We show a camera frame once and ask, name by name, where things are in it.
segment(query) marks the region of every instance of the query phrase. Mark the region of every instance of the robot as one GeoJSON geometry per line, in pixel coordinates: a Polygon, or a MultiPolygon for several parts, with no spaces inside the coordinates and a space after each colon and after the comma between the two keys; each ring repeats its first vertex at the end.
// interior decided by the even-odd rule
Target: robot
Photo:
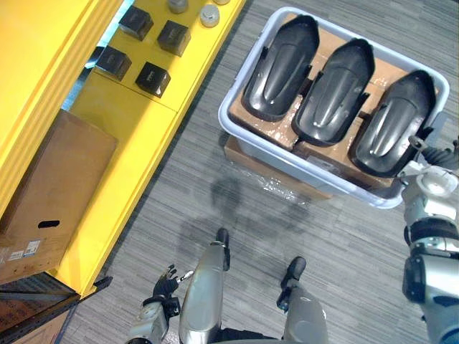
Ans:
{"type": "MultiPolygon", "coordinates": [[[[410,256],[404,266],[402,290],[420,305],[432,344],[459,343],[459,233],[456,208],[448,199],[458,186],[459,143],[454,150],[429,147],[419,138],[410,143],[427,164],[411,161],[400,174],[406,186],[404,238],[410,256]]],[[[169,329],[169,318],[180,315],[183,344],[240,340],[240,344],[327,344],[326,316],[320,302],[298,282],[306,261],[296,257],[280,283],[277,301],[287,312],[282,340],[260,333],[221,329],[223,275],[230,268],[229,234],[217,232],[194,271],[176,276],[171,265],[143,301],[126,344],[159,344],[169,329]],[[183,306],[173,292],[191,278],[183,306]]]]}

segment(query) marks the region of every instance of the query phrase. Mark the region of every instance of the white plastic bin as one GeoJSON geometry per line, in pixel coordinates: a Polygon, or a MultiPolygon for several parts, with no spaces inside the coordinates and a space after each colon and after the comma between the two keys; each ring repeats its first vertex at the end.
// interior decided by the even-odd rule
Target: white plastic bin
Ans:
{"type": "MultiPolygon", "coordinates": [[[[322,169],[320,166],[314,165],[313,163],[303,160],[299,156],[282,149],[274,143],[271,143],[270,141],[250,132],[248,129],[241,127],[230,119],[228,115],[229,107],[237,95],[241,92],[242,88],[247,84],[260,57],[262,48],[270,45],[274,36],[285,21],[286,16],[289,14],[310,15],[318,22],[319,27],[322,27],[326,31],[329,31],[346,41],[353,38],[365,38],[301,9],[283,7],[277,10],[269,18],[265,28],[260,34],[259,39],[254,44],[252,50],[247,56],[247,59],[244,61],[244,64],[241,66],[241,69],[235,78],[235,83],[229,89],[226,97],[220,105],[218,113],[220,125],[230,135],[236,137],[244,153],[264,161],[265,163],[301,181],[305,181],[320,191],[330,194],[348,194],[356,199],[381,209],[396,207],[402,201],[402,197],[400,196],[402,185],[399,182],[394,182],[392,186],[387,189],[378,191],[364,190],[357,185],[354,185],[353,183],[322,169]]],[[[407,72],[411,72],[413,70],[425,70],[430,74],[430,76],[434,79],[438,94],[437,103],[433,108],[426,125],[436,126],[435,118],[444,108],[450,91],[450,86],[446,79],[440,73],[428,66],[416,62],[391,49],[383,47],[370,39],[366,40],[373,46],[375,57],[388,61],[407,72]]]]}

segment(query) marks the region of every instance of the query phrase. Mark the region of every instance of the yellow shelving unit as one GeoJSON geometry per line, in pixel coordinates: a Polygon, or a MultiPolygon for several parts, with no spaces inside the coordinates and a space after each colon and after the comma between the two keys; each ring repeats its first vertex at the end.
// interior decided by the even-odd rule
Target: yellow shelving unit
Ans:
{"type": "Polygon", "coordinates": [[[172,14],[166,0],[138,0],[134,5],[150,13],[154,26],[142,42],[118,29],[109,43],[131,59],[126,75],[119,82],[97,69],[90,73],[70,112],[110,133],[119,143],[60,266],[49,272],[82,297],[95,291],[93,284],[102,265],[244,3],[231,0],[218,6],[218,25],[206,28],[199,11],[211,1],[189,1],[185,13],[172,14]],[[161,50],[156,42],[168,19],[190,28],[191,41],[181,57],[161,50]],[[171,76],[161,98],[135,84],[147,61],[171,76]]]}
{"type": "Polygon", "coordinates": [[[0,214],[121,2],[0,1],[0,214]]]}

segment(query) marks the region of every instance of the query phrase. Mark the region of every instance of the cardboard box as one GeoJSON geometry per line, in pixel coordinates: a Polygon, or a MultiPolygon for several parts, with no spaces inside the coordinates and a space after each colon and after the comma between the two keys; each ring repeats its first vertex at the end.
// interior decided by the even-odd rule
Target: cardboard box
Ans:
{"type": "Polygon", "coordinates": [[[274,178],[275,180],[279,181],[280,184],[282,184],[282,186],[292,191],[296,191],[302,195],[305,195],[310,199],[324,200],[330,199],[332,197],[331,194],[319,191],[316,188],[313,188],[312,186],[308,185],[307,183],[299,181],[298,179],[289,176],[288,174],[283,173],[278,169],[273,168],[272,166],[266,165],[265,163],[257,159],[247,156],[241,151],[239,145],[237,144],[236,138],[232,136],[229,138],[227,144],[224,146],[224,154],[226,155],[228,160],[243,165],[244,167],[249,168],[250,170],[253,170],[254,172],[260,174],[261,176],[267,178],[274,178]]]}
{"type": "Polygon", "coordinates": [[[387,188],[392,184],[392,178],[378,178],[362,172],[348,157],[349,148],[364,121],[363,118],[356,118],[344,139],[337,145],[318,147],[301,141],[295,145],[293,154],[366,190],[387,188]]]}
{"type": "Polygon", "coordinates": [[[115,147],[60,111],[0,219],[0,284],[60,263],[115,147]]]}
{"type": "MultiPolygon", "coordinates": [[[[294,19],[295,16],[288,16],[285,22],[294,19]]],[[[323,69],[328,58],[333,52],[345,44],[346,41],[335,34],[332,34],[322,28],[318,29],[320,44],[317,53],[311,61],[311,72],[309,73],[309,82],[305,85],[311,85],[312,81],[316,78],[317,73],[323,69]]],[[[374,59],[375,71],[370,79],[369,84],[365,88],[365,92],[369,93],[369,97],[361,107],[359,113],[360,117],[369,117],[374,109],[377,107],[381,100],[384,91],[396,80],[405,76],[406,71],[394,65],[385,62],[381,59],[374,59]]],[[[294,118],[294,110],[298,109],[298,101],[301,99],[296,98],[294,104],[290,107],[288,114],[279,122],[267,122],[261,120],[254,115],[250,114],[242,105],[241,97],[242,92],[238,95],[229,109],[230,117],[238,124],[250,129],[252,132],[266,138],[267,140],[276,143],[280,147],[291,151],[293,145],[298,140],[298,136],[291,128],[291,123],[294,118]]]]}
{"type": "Polygon", "coordinates": [[[46,322],[31,333],[16,340],[13,344],[54,344],[59,335],[69,311],[58,315],[54,319],[46,322]]]}

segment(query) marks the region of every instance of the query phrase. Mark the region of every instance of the small black box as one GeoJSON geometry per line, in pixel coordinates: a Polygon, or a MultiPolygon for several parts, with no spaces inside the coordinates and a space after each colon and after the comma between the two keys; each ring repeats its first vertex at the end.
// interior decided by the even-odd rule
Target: small black box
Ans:
{"type": "Polygon", "coordinates": [[[107,46],[95,65],[121,81],[131,65],[131,60],[124,52],[107,46]]]}
{"type": "Polygon", "coordinates": [[[163,70],[150,62],[145,62],[136,79],[136,84],[145,92],[161,98],[170,80],[171,77],[167,70],[163,70]]]}
{"type": "Polygon", "coordinates": [[[158,43],[162,50],[182,56],[190,39],[188,27],[168,20],[158,36],[158,43]]]}
{"type": "Polygon", "coordinates": [[[119,24],[120,28],[126,34],[143,41],[150,28],[153,26],[153,20],[148,12],[131,5],[123,18],[121,18],[119,24]]]}

